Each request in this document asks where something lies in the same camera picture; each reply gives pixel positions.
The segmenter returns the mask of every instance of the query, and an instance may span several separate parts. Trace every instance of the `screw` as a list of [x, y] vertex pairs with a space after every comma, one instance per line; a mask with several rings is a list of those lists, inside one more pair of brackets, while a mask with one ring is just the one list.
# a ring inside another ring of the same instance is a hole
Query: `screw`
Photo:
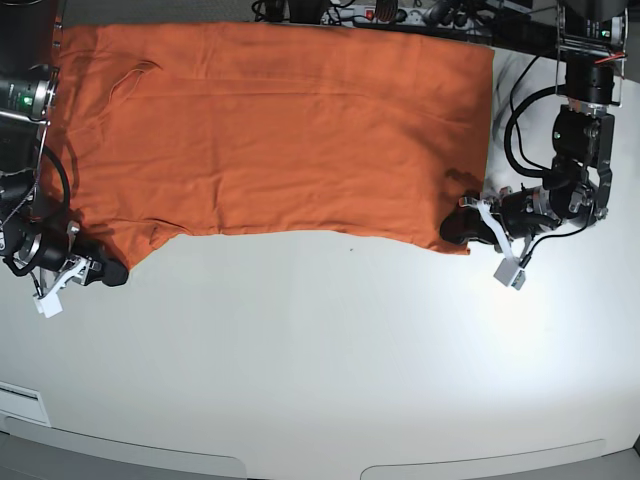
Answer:
[[596, 218], [598, 220], [604, 220], [607, 218], [607, 215], [609, 214], [609, 209], [607, 208], [600, 208], [597, 212], [596, 212]]

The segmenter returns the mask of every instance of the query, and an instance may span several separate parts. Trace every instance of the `table surface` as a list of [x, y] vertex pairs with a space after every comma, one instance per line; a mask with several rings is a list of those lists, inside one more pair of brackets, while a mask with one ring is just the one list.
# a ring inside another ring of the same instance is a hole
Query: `table surface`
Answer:
[[[527, 61], [497, 53], [496, 115]], [[518, 98], [554, 76], [541, 61]], [[610, 217], [545, 242], [521, 292], [493, 280], [500, 258], [480, 245], [456, 257], [331, 232], [179, 237], [123, 288], [67, 289], [50, 320], [30, 281], [0, 269], [0, 380], [39, 390], [56, 428], [233, 456], [254, 478], [358, 478], [596, 439], [629, 448], [640, 86], [624, 94]], [[551, 161], [561, 103], [522, 119], [537, 161]], [[517, 187], [499, 141], [489, 157], [489, 183]]]

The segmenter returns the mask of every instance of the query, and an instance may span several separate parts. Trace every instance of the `power strip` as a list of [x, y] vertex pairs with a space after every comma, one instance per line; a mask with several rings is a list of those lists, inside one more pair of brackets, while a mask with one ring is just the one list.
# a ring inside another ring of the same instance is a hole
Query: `power strip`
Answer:
[[336, 23], [336, 10], [340, 14], [340, 22], [345, 27], [368, 27], [370, 25], [390, 25], [392, 24], [396, 30], [402, 30], [402, 27], [423, 27], [430, 29], [442, 30], [443, 33], [469, 33], [474, 37], [491, 37], [491, 32], [472, 19], [467, 19], [464, 25], [456, 25], [451, 22], [449, 25], [433, 25], [425, 22], [428, 18], [430, 9], [428, 8], [400, 8], [398, 16], [394, 22], [381, 22], [375, 18], [375, 5], [353, 5], [348, 8], [329, 9], [322, 17], [323, 25], [332, 25]]

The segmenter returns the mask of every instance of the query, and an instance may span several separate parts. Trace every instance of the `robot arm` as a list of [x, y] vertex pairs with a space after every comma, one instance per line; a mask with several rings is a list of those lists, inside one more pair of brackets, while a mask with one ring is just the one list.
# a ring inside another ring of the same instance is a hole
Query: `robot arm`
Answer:
[[[118, 286], [128, 279], [125, 266], [69, 220], [69, 181], [45, 144], [58, 85], [61, 7], [58, 0], [0, 0], [0, 257], [15, 276], [32, 277], [36, 306], [47, 317], [62, 311], [57, 292], [69, 280]], [[64, 193], [53, 211], [39, 205], [47, 160]]]
[[[441, 226], [443, 239], [463, 244], [480, 241], [495, 245], [505, 255], [496, 278], [520, 289], [524, 269], [541, 240], [570, 236], [604, 220], [608, 213], [613, 174], [611, 151], [615, 118], [610, 106], [616, 76], [624, 72], [626, 1], [565, 0], [559, 5], [558, 61], [566, 62], [563, 85], [546, 88], [527, 98], [509, 119], [504, 149], [511, 167], [542, 185], [513, 193], [503, 189], [497, 196], [470, 195], [460, 200]], [[518, 117], [534, 102], [551, 95], [568, 99], [556, 118], [551, 168], [523, 167], [512, 149]], [[597, 173], [598, 183], [591, 181]], [[564, 235], [534, 237], [571, 223], [577, 230]], [[511, 242], [524, 238], [522, 258], [511, 252]]]

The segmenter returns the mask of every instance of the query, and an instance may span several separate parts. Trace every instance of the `orange t-shirt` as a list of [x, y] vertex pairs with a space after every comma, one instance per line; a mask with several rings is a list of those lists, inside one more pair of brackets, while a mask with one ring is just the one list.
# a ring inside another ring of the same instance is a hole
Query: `orange t-shirt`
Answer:
[[457, 253], [438, 230], [482, 187], [492, 59], [346, 28], [72, 28], [48, 143], [85, 233], [129, 267], [180, 233], [322, 229]]

